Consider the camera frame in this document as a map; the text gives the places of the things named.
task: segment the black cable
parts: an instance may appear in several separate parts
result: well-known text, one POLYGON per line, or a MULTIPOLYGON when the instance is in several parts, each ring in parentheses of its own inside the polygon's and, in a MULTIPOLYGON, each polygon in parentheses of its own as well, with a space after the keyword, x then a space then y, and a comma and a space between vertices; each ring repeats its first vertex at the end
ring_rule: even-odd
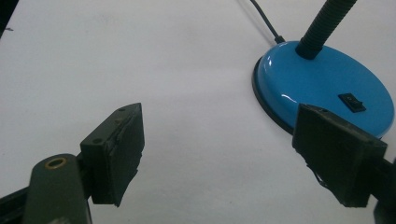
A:
POLYGON ((285 39, 281 36, 278 35, 276 30, 274 29, 274 26, 271 25, 271 22, 268 20, 268 18, 265 16, 264 12, 262 11, 262 9, 260 8, 259 4, 257 4, 257 2, 255 0, 250 0, 250 2, 254 5, 254 7, 259 11, 260 15, 262 16, 262 19, 264 20, 265 24, 268 26, 268 28, 270 29, 271 33, 274 35, 275 37, 275 42, 277 44, 280 44, 282 42, 285 42, 285 39))

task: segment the dark floor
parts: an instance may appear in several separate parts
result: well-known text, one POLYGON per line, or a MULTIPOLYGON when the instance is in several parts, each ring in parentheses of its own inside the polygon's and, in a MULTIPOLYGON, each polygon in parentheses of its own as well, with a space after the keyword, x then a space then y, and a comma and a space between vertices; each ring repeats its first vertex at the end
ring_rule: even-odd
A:
POLYGON ((0 38, 19 0, 0 0, 0 38))

